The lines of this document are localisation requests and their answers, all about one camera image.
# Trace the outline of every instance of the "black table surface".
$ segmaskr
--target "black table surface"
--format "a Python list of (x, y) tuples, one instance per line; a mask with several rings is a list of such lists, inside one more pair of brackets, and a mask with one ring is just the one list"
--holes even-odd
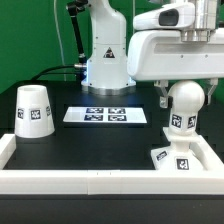
[[(39, 139), (16, 137), (5, 170), (153, 170), (150, 151), (169, 145), (162, 127), (169, 109), (159, 107), (151, 83), (122, 96), (81, 91), (76, 82), (23, 81), (0, 94), (0, 135), (14, 133), (16, 92), (21, 85), (48, 90), (55, 132)], [(65, 123), (69, 106), (141, 107), (147, 124)], [(214, 98), (199, 112), (197, 133), (224, 161), (224, 105)], [(0, 223), (222, 223), (224, 196), (216, 195), (1, 195)]]

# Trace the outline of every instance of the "black panel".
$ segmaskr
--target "black panel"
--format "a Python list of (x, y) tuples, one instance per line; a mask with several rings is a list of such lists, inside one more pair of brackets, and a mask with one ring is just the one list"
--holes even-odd
[(179, 21), (179, 12), (176, 9), (170, 9), (161, 12), (159, 15), (160, 26), (176, 26)]

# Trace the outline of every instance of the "sticker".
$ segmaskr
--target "sticker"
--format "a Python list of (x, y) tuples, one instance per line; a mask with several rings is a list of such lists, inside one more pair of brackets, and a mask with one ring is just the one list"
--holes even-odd
[(173, 114), (172, 116), (172, 125), (177, 128), (181, 128), (182, 125), (182, 117)]
[(17, 117), (20, 119), (24, 118), (24, 109), (18, 108)]
[(114, 53), (113, 53), (113, 51), (111, 50), (110, 47), (108, 48), (107, 52), (105, 53), (105, 55), (103, 57), (104, 58), (115, 58)]
[(84, 121), (102, 121), (103, 115), (85, 115)]
[(103, 113), (103, 108), (87, 108), (86, 113), (100, 114)]
[(166, 156), (167, 156), (167, 152), (163, 151), (159, 155), (157, 155), (156, 158), (157, 158), (158, 161), (160, 161), (161, 159), (163, 159)]
[(194, 128), (196, 126), (196, 116), (189, 117), (187, 128)]
[(40, 110), (31, 110), (30, 115), (31, 115), (31, 120), (40, 120), (41, 119)]
[(50, 106), (46, 107), (46, 112), (47, 112), (47, 116), (51, 115), (51, 108), (50, 108)]
[(127, 117), (125, 115), (109, 115), (108, 121), (127, 121)]
[(188, 159), (176, 159), (178, 170), (189, 170)]
[(108, 109), (109, 114), (125, 114), (124, 108), (109, 108)]

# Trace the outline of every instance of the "green wall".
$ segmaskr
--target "green wall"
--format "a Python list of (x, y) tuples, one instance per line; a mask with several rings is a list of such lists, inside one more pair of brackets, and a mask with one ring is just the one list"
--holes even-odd
[[(57, 13), (64, 47), (65, 64), (77, 62), (76, 42), (66, 4), (57, 0)], [(157, 8), (147, 0), (136, 0), (136, 14)], [(110, 0), (113, 8), (123, 13), (128, 24), (128, 41), (133, 33), (133, 0)], [(220, 19), (224, 21), (224, 7)], [(91, 23), (88, 11), (78, 16), (84, 50), (91, 55)], [(0, 0), (0, 92), (19, 80), (31, 79), (40, 71), (61, 65), (61, 55), (54, 21), (54, 0)], [(63, 80), (63, 76), (54, 79)], [(75, 80), (73, 75), (68, 80)], [(216, 91), (223, 99), (224, 82)]]

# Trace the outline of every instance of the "white cup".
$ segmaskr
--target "white cup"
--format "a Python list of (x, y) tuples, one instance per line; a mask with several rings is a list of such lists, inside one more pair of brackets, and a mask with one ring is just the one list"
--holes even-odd
[(17, 90), (15, 134), (40, 138), (54, 132), (47, 89), (41, 85), (21, 86)]

